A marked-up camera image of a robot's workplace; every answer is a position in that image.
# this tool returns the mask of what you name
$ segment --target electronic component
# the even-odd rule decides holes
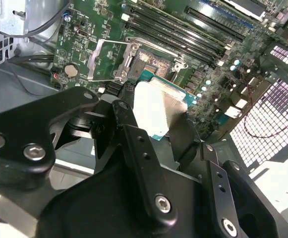
[[[224,0],[240,12],[262,21],[266,15],[265,8],[259,2],[251,0]]]
[[[65,30],[65,26],[61,25],[60,28],[59,28],[59,33],[58,34],[62,36],[64,34],[64,30]]]
[[[232,100],[234,106],[237,108],[243,109],[246,104],[248,103],[246,97],[242,94],[239,94],[237,92],[233,92],[230,96],[230,99]]]
[[[69,78],[73,78],[78,75],[79,69],[77,65],[71,63],[64,67],[64,72]]]
[[[216,30],[221,31],[224,34],[227,34],[228,36],[230,36],[234,39],[237,39],[239,41],[243,41],[245,38],[243,35],[239,34],[238,32],[228,28],[227,26],[225,26],[219,22],[216,22],[215,20],[213,20],[213,19],[209,18],[208,16],[192,9],[191,7],[187,7],[185,11],[188,15],[195,17],[197,20],[201,21],[203,24],[214,27]]]
[[[233,119],[238,118],[242,114],[242,111],[235,107],[230,99],[227,98],[221,101],[219,108],[225,115]]]
[[[84,30],[84,29],[77,29],[77,33],[80,36],[83,36],[83,37],[88,37],[89,36],[89,33],[86,30]]]
[[[174,52],[180,52],[209,66],[214,65],[219,57],[218,53],[224,49],[214,41],[215,39],[205,38],[144,6],[134,5],[128,17],[122,16],[122,19],[126,21],[127,28],[168,45]]]
[[[172,63],[156,54],[144,49],[139,49],[130,68],[128,77],[137,80],[144,70],[149,70],[156,76],[165,78]]]

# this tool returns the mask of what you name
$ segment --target pcie slot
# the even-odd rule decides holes
[[[139,24],[137,24],[136,22],[129,22],[127,23],[126,27],[134,30],[135,32],[141,34],[142,36],[148,36],[151,37],[152,39],[155,39],[156,41],[166,45],[167,47],[169,47],[170,49],[172,49],[172,51],[177,51],[181,54],[185,54],[191,58],[194,58],[200,62],[203,62],[209,66],[214,66],[214,61],[211,58],[208,57],[204,57],[201,56],[195,52],[191,52],[189,50],[186,50],[184,48],[181,47],[180,43],[175,42],[169,38],[165,38],[163,35],[159,34],[158,32],[151,30],[151,29],[147,29],[146,27],[142,28],[142,26],[140,26]]]
[[[251,24],[249,24],[247,21],[243,20],[243,19],[240,19],[236,16],[234,16],[233,14],[229,13],[229,12],[226,12],[224,11],[224,9],[222,9],[220,6],[217,6],[215,5],[214,3],[212,3],[211,1],[208,1],[208,0],[200,0],[201,2],[211,6],[212,8],[214,8],[215,10],[217,10],[219,13],[229,17],[230,19],[234,20],[235,22],[238,22],[240,23],[241,25],[243,26],[246,26],[247,28],[249,29],[252,29],[253,26]]]
[[[203,44],[206,47],[211,48],[212,50],[219,50],[220,52],[224,52],[224,47],[226,46],[225,43],[220,42],[219,40],[209,39],[207,37],[202,36],[201,34],[193,31],[192,29],[187,28],[184,25],[180,25],[175,21],[160,15],[159,13],[149,9],[143,5],[134,5],[133,11],[137,13],[141,13],[154,21],[158,22],[159,24],[163,24],[168,28],[172,28],[173,30],[177,31],[178,33],[189,37],[193,41],[197,41],[200,44]]]
[[[202,41],[198,38],[191,37],[191,36],[187,35],[186,33],[184,33],[182,30],[176,29],[169,24],[166,25],[164,22],[160,22],[154,16],[151,16],[149,14],[145,14],[144,12],[138,11],[138,10],[133,10],[131,12],[132,13],[130,15],[133,17],[136,17],[138,19],[138,21],[149,22],[154,27],[157,27],[158,31],[167,32],[168,34],[172,35],[173,37],[176,37],[177,40],[186,42],[186,44],[189,44],[189,46],[192,48],[194,48],[194,46],[199,47],[199,48],[203,48],[206,51],[210,52],[213,56],[223,54],[222,50],[219,50],[218,48],[216,48],[216,47],[212,46],[211,44],[209,44],[205,41]]]
[[[142,16],[141,18],[134,18],[131,21],[134,21],[139,25],[140,24],[145,25],[145,26],[147,26],[147,28],[153,29],[153,30],[159,32],[160,34],[164,34],[165,36],[169,37],[170,39],[174,39],[177,42],[181,43],[182,46],[184,46],[186,48],[191,48],[192,50],[194,50],[194,51],[196,51],[202,55],[205,55],[205,56],[211,57],[211,58],[217,58],[218,57],[218,55],[215,52],[206,51],[201,45],[198,45],[194,42],[184,41],[182,38],[172,34],[171,31],[170,32],[169,32],[169,30],[167,31],[167,28],[158,26],[157,23],[151,22],[147,18],[145,19],[144,16]]]
[[[225,25],[223,25],[221,23],[216,22],[215,20],[209,18],[208,16],[206,16],[206,15],[204,15],[204,14],[202,14],[202,13],[200,13],[200,12],[190,8],[190,7],[186,8],[186,13],[188,15],[193,16],[196,19],[202,21],[203,23],[222,31],[225,34],[230,35],[233,38],[236,38],[239,41],[243,41],[245,39],[245,37],[242,36],[241,34],[239,34],[238,32],[226,27]]]

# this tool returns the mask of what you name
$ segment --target black mounting arm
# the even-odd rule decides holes
[[[131,90],[123,96],[131,101]],[[184,130],[170,135],[184,174],[160,165],[120,99],[75,87],[1,113],[0,218],[38,238],[288,237],[245,171],[230,161],[221,168],[191,121],[179,122]],[[95,139],[95,174],[56,191],[48,180],[55,150],[81,137]]]

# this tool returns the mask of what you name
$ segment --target black plastic bracket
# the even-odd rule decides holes
[[[92,111],[97,96],[83,87],[74,87],[55,95],[0,114],[0,184],[17,188],[41,185],[55,163],[54,147],[69,119]],[[24,156],[26,146],[43,148],[45,156],[30,160]]]
[[[288,237],[288,223],[265,197],[246,171],[234,161],[223,168],[229,175],[236,212],[249,237]]]
[[[177,209],[172,195],[166,184],[162,168],[157,159],[155,150],[145,130],[137,127],[132,108],[121,100],[112,102],[111,112],[115,122],[111,121],[114,132],[104,131],[103,138],[96,141],[96,149],[102,141],[109,141],[105,151],[97,151],[97,162],[95,172],[105,170],[107,164],[111,163],[111,157],[118,149],[122,150],[124,162],[128,168],[129,182],[133,191],[130,201],[136,207],[136,217],[153,234],[167,232],[177,220]],[[170,203],[170,209],[163,212],[156,205],[157,196],[165,197]]]
[[[231,237],[238,234],[241,237],[241,229],[238,223],[234,201],[230,189],[229,179],[226,171],[218,165],[218,158],[212,146],[200,143],[197,155],[184,173],[198,178],[204,187],[204,199],[206,207],[211,210],[212,222],[217,233],[222,237]],[[228,220],[232,226],[225,226]]]

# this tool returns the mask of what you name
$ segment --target mounting hole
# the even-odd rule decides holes
[[[144,153],[144,154],[143,154],[143,157],[144,157],[146,160],[150,160],[150,156],[149,156],[149,154],[147,154],[147,153]]]
[[[223,188],[221,185],[219,185],[219,189],[220,189],[222,192],[226,192],[225,188]]]
[[[122,108],[128,109],[128,105],[125,102],[119,102],[118,103]]]
[[[88,99],[93,99],[93,96],[91,94],[89,94],[89,93],[85,93],[83,95],[84,95],[84,97],[86,97]]]
[[[145,141],[144,138],[141,137],[141,136],[137,137],[137,140],[139,140],[140,142],[144,142]]]

